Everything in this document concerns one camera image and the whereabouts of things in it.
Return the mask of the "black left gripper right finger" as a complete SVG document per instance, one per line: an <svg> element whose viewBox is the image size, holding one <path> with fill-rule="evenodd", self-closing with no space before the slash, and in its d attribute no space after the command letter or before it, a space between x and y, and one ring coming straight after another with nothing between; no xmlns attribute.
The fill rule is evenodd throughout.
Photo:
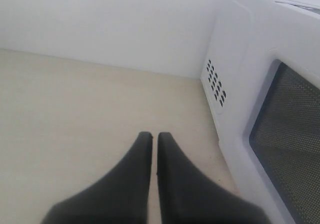
<svg viewBox="0 0 320 224"><path fill-rule="evenodd" d="M157 182L163 223L245 223L244 204L204 175L172 134L157 141Z"/></svg>

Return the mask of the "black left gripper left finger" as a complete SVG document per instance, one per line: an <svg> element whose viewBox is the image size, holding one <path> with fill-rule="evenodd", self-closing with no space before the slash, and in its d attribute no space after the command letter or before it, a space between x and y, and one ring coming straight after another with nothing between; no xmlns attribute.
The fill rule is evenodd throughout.
<svg viewBox="0 0 320 224"><path fill-rule="evenodd" d="M96 183L49 210L43 223L147 223L152 134L140 132L125 156Z"/></svg>

